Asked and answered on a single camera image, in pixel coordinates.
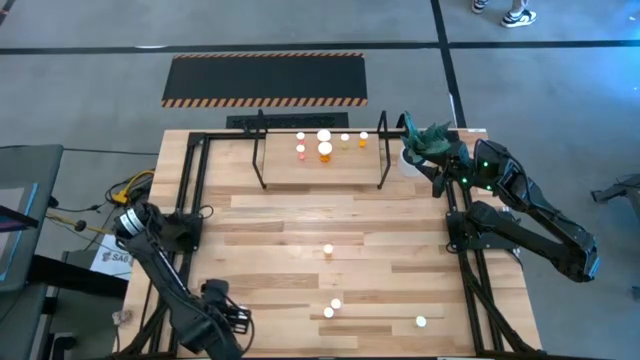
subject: black and orange striped mat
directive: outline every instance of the black and orange striped mat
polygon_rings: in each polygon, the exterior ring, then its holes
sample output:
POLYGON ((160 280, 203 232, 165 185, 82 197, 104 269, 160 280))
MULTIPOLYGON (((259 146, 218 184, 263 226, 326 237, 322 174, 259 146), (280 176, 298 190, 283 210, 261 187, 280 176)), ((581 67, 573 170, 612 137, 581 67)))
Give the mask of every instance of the black and orange striped mat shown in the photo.
POLYGON ((361 53, 177 55, 167 108, 365 106, 361 53))

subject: hazard stripe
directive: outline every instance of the hazard stripe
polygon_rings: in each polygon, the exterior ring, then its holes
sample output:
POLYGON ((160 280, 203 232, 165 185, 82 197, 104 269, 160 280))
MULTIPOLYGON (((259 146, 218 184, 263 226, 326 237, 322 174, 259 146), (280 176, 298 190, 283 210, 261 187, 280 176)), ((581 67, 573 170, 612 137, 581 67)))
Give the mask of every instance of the hazard stripe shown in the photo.
POLYGON ((366 106, 364 98, 231 98, 231 99, 165 99, 164 108, 204 107, 284 107, 284 106, 366 106))
POLYGON ((363 53, 351 52, 351 53, 271 53, 271 54, 251 54, 251 53, 227 53, 227 54, 181 54, 175 55, 174 59, 182 58, 224 58, 224 57, 326 57, 326 56, 339 56, 339 57, 364 57, 363 53))

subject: wooden table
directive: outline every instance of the wooden table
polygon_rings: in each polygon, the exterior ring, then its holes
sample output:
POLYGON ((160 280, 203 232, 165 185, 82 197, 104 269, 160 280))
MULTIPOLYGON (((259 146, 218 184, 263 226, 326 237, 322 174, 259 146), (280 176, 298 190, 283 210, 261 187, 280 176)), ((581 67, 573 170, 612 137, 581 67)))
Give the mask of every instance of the wooden table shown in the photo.
MULTIPOLYGON (((173 211, 188 133, 164 135, 150 199, 164 212, 173 211)), ((486 132, 460 130, 470 151, 479 137, 486 138, 486 132)), ((458 258, 445 250, 446 196, 432 198, 428 180, 401 175, 396 160, 402 143, 390 145, 393 164, 381 190, 334 185, 263 191, 251 165, 252 140, 212 142, 202 204, 212 205, 215 215, 205 221, 188 287, 199 294, 207 279, 229 281, 231 298, 254 314, 256 336, 247 357, 474 353, 458 258), (327 243, 334 245, 331 258, 322 250, 327 243), (323 309, 333 298, 341 299, 343 308, 325 319, 323 309), (426 328, 414 325, 418 315, 428 319, 426 328)), ((501 205, 483 190, 473 189, 472 196, 501 205)), ((496 305, 522 338, 539 348, 520 266, 505 251, 485 253, 496 305)), ((148 285, 134 262, 124 303, 134 318, 120 329, 123 346, 138 331, 148 285)), ((156 299, 153 292, 147 317, 156 299)), ((490 349, 486 313, 479 303, 478 308, 490 349)), ((167 349, 167 324, 161 350, 167 349)), ((246 344, 248 336, 239 341, 246 344)), ((197 357, 184 348, 178 355, 197 357)))

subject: person's foot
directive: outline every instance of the person's foot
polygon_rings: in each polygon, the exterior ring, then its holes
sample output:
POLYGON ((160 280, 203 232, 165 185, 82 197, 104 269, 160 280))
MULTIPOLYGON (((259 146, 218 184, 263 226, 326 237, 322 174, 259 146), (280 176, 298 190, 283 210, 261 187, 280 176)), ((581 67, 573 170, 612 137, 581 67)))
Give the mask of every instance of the person's foot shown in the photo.
POLYGON ((536 13, 529 10, 524 10, 520 13, 520 15, 513 15, 508 12, 502 18, 502 26, 506 28, 514 28, 518 26, 527 26, 533 24, 536 21, 536 13))
POLYGON ((476 14, 480 14, 484 11, 484 8, 487 6, 489 0, 471 0, 471 11, 476 14))

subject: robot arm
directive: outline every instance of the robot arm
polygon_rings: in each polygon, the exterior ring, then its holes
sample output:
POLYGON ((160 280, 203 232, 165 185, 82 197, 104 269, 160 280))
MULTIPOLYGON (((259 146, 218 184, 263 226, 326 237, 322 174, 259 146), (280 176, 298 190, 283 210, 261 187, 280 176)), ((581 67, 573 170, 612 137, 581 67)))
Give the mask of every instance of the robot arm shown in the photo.
POLYGON ((548 259, 573 281, 593 280, 600 264, 595 237, 554 208, 504 146, 480 140, 474 153, 475 158, 470 159, 466 145, 458 141, 446 152, 427 157, 439 167, 418 169, 433 181, 433 195, 439 197, 444 183, 451 179, 463 189, 472 186, 486 189, 513 210, 531 216, 560 242, 521 227, 482 202, 474 202, 465 214, 468 236, 493 232, 548 259))
POLYGON ((160 247, 159 234, 186 235, 187 228, 167 223, 157 207, 143 204, 117 218, 114 233, 118 246, 140 263, 171 311, 169 322, 180 344, 193 353, 204 350, 212 359, 240 359, 243 350, 233 333, 247 333, 251 312, 226 305, 228 284, 221 280, 214 284, 221 294, 213 296, 216 301, 192 295, 160 247))

